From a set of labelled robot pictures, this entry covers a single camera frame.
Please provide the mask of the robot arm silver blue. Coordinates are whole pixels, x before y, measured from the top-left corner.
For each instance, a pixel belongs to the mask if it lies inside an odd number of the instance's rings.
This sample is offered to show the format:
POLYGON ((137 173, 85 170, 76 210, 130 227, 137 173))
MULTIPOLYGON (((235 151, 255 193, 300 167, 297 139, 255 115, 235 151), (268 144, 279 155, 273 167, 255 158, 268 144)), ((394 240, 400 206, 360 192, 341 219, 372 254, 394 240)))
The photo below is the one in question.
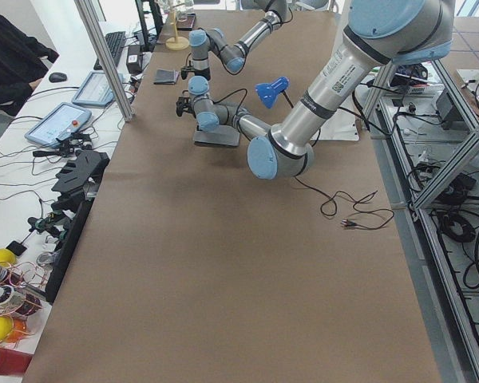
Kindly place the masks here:
POLYGON ((191 57, 188 64, 180 70, 185 80, 190 73, 211 79, 209 54, 215 54, 222 66, 231 75, 240 73, 247 61, 248 54, 256 48, 263 39, 280 29, 293 18, 292 11, 283 0, 254 1, 264 11, 264 16, 237 42, 228 44, 224 32, 219 28, 209 30, 197 29, 189 33, 191 57))
POLYGON ((310 140, 333 117, 365 76, 380 65, 410 65, 445 57, 452 45, 453 1, 353 1, 342 43, 282 123, 269 125, 237 105, 214 101, 209 93, 208 56, 237 74, 247 55, 289 21, 285 1, 260 1, 265 15, 237 43, 229 45, 218 29, 189 34, 192 60, 189 102, 196 142, 236 146, 250 143, 247 162, 260 179, 293 177, 314 161, 310 140))

